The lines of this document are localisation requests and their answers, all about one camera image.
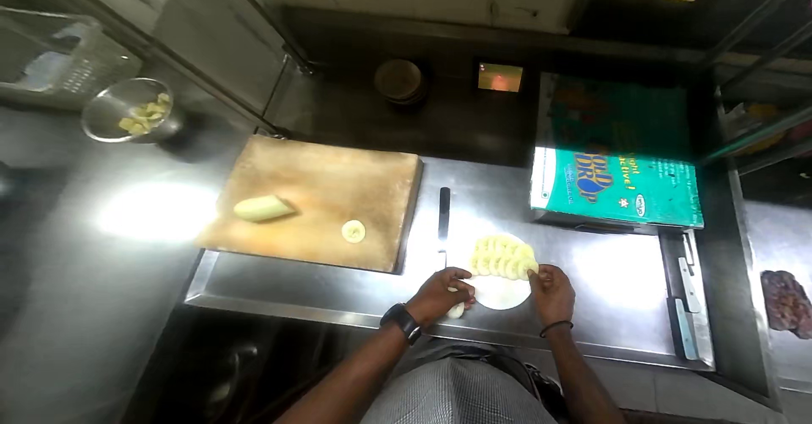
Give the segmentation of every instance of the wrist band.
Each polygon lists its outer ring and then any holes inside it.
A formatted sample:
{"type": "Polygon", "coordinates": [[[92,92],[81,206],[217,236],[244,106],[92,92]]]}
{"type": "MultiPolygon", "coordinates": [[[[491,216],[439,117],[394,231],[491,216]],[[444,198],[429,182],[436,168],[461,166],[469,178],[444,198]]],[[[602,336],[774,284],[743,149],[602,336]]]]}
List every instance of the wrist band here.
{"type": "Polygon", "coordinates": [[[547,331],[549,331],[550,329],[552,329],[552,328],[553,328],[553,327],[555,327],[555,326],[560,326],[560,325],[562,325],[562,324],[569,324],[569,328],[570,328],[570,329],[572,329],[572,328],[574,327],[574,324],[573,324],[573,322],[571,322],[571,321],[567,321],[567,320],[563,320],[563,321],[556,321],[555,323],[553,323],[553,324],[551,324],[551,325],[548,325],[547,327],[543,328],[543,329],[542,329],[542,332],[541,332],[540,334],[538,334],[538,336],[539,336],[539,337],[542,337],[542,338],[545,338],[544,334],[546,334],[546,333],[547,333],[547,331]]]}

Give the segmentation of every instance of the hand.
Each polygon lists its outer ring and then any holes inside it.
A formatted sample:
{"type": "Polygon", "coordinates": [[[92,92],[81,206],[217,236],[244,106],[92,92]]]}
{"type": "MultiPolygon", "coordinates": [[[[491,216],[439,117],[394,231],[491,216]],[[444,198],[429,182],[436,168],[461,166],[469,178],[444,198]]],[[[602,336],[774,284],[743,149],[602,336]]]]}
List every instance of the hand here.
{"type": "Polygon", "coordinates": [[[555,265],[539,264],[538,273],[528,271],[528,276],[544,327],[558,321],[573,321],[575,290],[567,275],[555,265]]]}
{"type": "Polygon", "coordinates": [[[474,302],[474,288],[459,279],[471,278],[471,272],[456,267],[446,267],[435,272],[423,283],[417,294],[406,304],[406,310],[421,327],[431,325],[435,319],[448,313],[454,305],[465,302],[465,309],[474,302]],[[450,287],[458,289],[456,293],[450,287]]]}

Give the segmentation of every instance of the cardboard box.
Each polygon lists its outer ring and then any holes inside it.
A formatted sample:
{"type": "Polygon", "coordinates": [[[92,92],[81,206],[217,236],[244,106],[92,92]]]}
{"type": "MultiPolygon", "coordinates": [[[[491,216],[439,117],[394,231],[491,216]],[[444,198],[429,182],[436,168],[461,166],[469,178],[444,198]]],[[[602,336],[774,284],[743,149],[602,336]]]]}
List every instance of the cardboard box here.
{"type": "Polygon", "coordinates": [[[685,91],[542,75],[530,205],[542,222],[703,227],[685,91]]]}

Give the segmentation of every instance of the meat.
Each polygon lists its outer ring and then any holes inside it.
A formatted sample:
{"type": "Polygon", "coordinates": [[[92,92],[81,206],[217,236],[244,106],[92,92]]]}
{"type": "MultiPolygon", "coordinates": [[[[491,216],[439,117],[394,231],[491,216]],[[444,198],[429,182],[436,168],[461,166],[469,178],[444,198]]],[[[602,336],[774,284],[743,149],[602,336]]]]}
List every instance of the meat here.
{"type": "Polygon", "coordinates": [[[795,276],[787,271],[764,271],[761,280],[770,328],[812,339],[812,303],[795,276]]]}

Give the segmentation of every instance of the logo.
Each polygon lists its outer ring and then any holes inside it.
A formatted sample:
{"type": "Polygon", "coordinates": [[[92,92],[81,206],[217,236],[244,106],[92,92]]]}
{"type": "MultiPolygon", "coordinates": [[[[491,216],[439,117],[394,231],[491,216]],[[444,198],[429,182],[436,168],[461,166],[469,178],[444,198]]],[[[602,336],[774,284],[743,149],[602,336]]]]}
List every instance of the logo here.
{"type": "Polygon", "coordinates": [[[645,214],[645,199],[643,199],[642,194],[637,194],[637,198],[634,200],[634,208],[637,209],[637,216],[645,214]]]}
{"type": "Polygon", "coordinates": [[[593,204],[598,201],[598,193],[614,183],[609,159],[602,154],[575,153],[575,170],[578,193],[593,204]]]}

